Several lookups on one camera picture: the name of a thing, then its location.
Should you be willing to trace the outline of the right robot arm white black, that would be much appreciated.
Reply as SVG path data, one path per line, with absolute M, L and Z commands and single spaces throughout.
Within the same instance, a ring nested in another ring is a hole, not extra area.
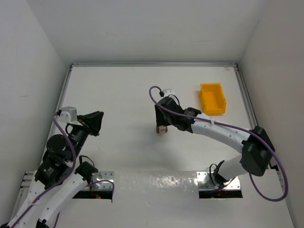
M 236 176 L 249 174 L 262 177 L 275 149 L 266 131 L 256 126 L 247 130 L 221 123 L 192 107 L 183 109 L 171 96 L 155 103 L 157 126 L 174 126 L 180 131 L 203 135 L 238 152 L 230 160 L 222 160 L 210 174 L 213 186 L 224 187 Z

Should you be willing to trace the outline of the light wood cube block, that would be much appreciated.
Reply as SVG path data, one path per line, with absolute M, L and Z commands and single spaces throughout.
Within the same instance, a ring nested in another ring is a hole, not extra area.
M 158 133 L 159 134 L 167 133 L 167 131 L 168 131 L 167 126 L 159 126 L 158 127 Z

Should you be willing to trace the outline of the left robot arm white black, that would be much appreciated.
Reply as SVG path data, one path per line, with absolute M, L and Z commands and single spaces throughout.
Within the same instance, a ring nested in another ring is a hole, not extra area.
M 98 169 L 76 159 L 88 136 L 98 136 L 103 112 L 86 115 L 72 114 L 61 109 L 53 115 L 54 124 L 61 131 L 47 141 L 43 161 L 34 173 L 28 195 L 16 215 L 3 228 L 50 228 L 56 225 L 62 208 L 83 188 L 93 185 Z M 69 134 L 59 126 L 56 119 L 72 126 Z

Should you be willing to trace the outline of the yellow plastic bin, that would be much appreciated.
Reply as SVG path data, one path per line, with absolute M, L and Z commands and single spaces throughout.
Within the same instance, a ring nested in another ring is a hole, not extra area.
M 226 112 L 226 99 L 220 83 L 200 84 L 199 98 L 206 115 L 222 115 Z

